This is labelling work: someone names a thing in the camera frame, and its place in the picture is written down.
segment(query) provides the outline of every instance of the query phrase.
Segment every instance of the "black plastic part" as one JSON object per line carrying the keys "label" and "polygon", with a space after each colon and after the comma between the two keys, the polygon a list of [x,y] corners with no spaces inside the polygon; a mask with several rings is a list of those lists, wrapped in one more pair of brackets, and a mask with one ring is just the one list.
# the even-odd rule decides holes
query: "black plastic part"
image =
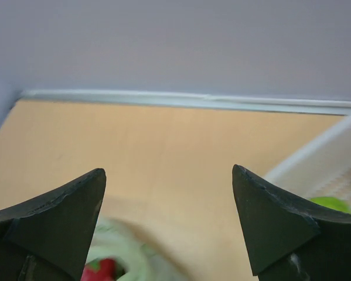
{"label": "black plastic part", "polygon": [[103,169],[0,211],[0,280],[79,281],[105,192]]}
{"label": "black plastic part", "polygon": [[351,280],[351,215],[314,204],[241,166],[233,190],[260,281]]}

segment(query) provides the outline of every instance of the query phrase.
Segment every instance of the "wooden table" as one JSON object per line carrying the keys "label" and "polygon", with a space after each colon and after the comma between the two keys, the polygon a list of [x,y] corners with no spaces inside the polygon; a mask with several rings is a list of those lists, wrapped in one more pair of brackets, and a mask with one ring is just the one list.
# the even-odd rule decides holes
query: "wooden table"
{"label": "wooden table", "polygon": [[251,277],[231,187],[263,176],[340,116],[20,101],[0,131],[0,209],[103,167],[102,214],[191,280]]}

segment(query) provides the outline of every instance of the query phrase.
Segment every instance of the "green fruit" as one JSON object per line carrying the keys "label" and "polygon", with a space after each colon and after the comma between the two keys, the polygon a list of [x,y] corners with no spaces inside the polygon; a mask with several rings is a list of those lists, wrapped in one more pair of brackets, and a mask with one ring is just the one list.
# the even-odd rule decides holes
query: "green fruit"
{"label": "green fruit", "polygon": [[325,196],[325,197],[314,197],[309,200],[313,203],[319,204],[326,208],[351,214],[351,209],[349,205],[345,201],[340,200],[338,198]]}

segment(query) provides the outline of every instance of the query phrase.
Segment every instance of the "red object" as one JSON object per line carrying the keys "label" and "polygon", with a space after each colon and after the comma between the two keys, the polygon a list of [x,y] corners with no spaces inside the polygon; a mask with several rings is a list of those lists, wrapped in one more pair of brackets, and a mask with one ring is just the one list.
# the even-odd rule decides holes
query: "red object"
{"label": "red object", "polygon": [[85,265],[80,281],[115,281],[115,261],[102,259]]}

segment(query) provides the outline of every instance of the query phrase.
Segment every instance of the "white plastic container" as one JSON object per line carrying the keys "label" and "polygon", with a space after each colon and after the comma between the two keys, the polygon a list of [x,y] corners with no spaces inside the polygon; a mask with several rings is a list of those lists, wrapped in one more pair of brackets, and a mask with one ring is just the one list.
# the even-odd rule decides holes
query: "white plastic container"
{"label": "white plastic container", "polygon": [[304,198],[335,196],[351,206],[351,115],[295,152],[265,179]]}

